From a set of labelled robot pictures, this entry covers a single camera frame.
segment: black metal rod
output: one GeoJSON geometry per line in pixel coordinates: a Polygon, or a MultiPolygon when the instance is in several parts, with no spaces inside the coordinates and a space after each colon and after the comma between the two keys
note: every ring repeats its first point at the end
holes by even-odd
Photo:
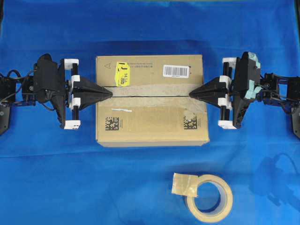
{"type": "Polygon", "coordinates": [[[73,120],[79,120],[79,108],[78,106],[74,106],[72,110],[72,118],[73,120]]]}
{"type": "Polygon", "coordinates": [[[232,74],[233,74],[233,69],[229,67],[229,62],[225,62],[223,64],[223,76],[228,76],[231,79],[232,74]]]}
{"type": "Polygon", "coordinates": [[[226,118],[226,106],[221,106],[221,118],[220,120],[225,120],[226,118]]]}
{"type": "Polygon", "coordinates": [[[71,73],[72,73],[72,76],[73,75],[78,75],[78,65],[77,65],[77,63],[73,63],[73,68],[72,68],[71,73]]]}
{"type": "Polygon", "coordinates": [[[221,118],[220,120],[229,120],[230,110],[226,109],[226,106],[221,106],[221,118]]]}
{"type": "Polygon", "coordinates": [[[225,109],[225,120],[229,120],[229,116],[230,116],[230,110],[225,109]]]}

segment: black cable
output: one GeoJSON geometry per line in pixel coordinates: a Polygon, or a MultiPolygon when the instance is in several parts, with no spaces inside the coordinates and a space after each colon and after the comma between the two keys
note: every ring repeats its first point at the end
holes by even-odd
{"type": "Polygon", "coordinates": [[[49,110],[49,111],[54,111],[55,109],[52,109],[52,108],[49,108],[48,106],[46,106],[44,103],[41,103],[45,108],[46,110],[49,110]]]}
{"type": "Polygon", "coordinates": [[[16,69],[10,70],[9,73],[7,74],[7,77],[10,77],[10,75],[11,75],[12,73],[15,73],[15,74],[17,75],[17,77],[19,77],[19,78],[21,77],[21,74],[20,74],[19,71],[17,71],[16,69]]]}
{"type": "Polygon", "coordinates": [[[6,99],[8,99],[8,98],[10,98],[10,97],[12,97],[12,96],[14,96],[14,95],[16,95],[16,94],[22,89],[22,87],[23,87],[23,85],[25,84],[26,80],[28,79],[29,75],[30,75],[31,73],[35,72],[35,71],[36,71],[36,70],[31,70],[31,71],[29,71],[29,72],[27,73],[27,75],[26,75],[25,77],[23,77],[24,80],[23,80],[22,84],[20,85],[19,89],[18,89],[15,93],[12,93],[12,94],[8,95],[7,97],[3,98],[2,100],[0,100],[0,105],[2,105],[2,102],[4,102],[6,99]]]}
{"type": "Polygon", "coordinates": [[[261,85],[261,84],[258,84],[257,86],[260,86],[260,87],[266,89],[268,92],[270,92],[270,93],[272,93],[272,94],[274,94],[274,95],[277,95],[277,96],[280,97],[280,98],[285,98],[286,100],[289,100],[289,101],[292,101],[292,102],[298,102],[297,100],[288,98],[288,97],[283,96],[283,95],[279,95],[279,94],[276,93],[275,91],[272,91],[272,90],[268,89],[267,87],[265,87],[265,86],[263,86],[263,85],[261,85]]]}

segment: barcode label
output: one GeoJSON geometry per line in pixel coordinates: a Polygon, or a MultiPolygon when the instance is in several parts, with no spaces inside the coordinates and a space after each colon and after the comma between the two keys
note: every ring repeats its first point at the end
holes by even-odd
{"type": "Polygon", "coordinates": [[[164,65],[164,77],[188,78],[189,67],[164,65]]]}

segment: warning triangle symbol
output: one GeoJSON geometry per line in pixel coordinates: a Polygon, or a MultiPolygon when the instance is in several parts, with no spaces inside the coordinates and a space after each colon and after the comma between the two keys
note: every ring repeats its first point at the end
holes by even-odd
{"type": "Polygon", "coordinates": [[[111,68],[111,64],[108,63],[108,64],[105,65],[105,67],[108,68],[108,69],[110,69],[111,68]]]}

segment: qr code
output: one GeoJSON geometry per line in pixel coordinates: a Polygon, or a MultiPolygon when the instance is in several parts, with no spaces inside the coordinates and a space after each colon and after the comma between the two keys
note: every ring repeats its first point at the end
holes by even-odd
{"type": "Polygon", "coordinates": [[[119,130],[119,121],[118,117],[106,117],[105,130],[119,130]]]}
{"type": "Polygon", "coordinates": [[[183,117],[183,127],[185,130],[196,130],[197,129],[197,117],[187,120],[186,117],[183,117]]]}

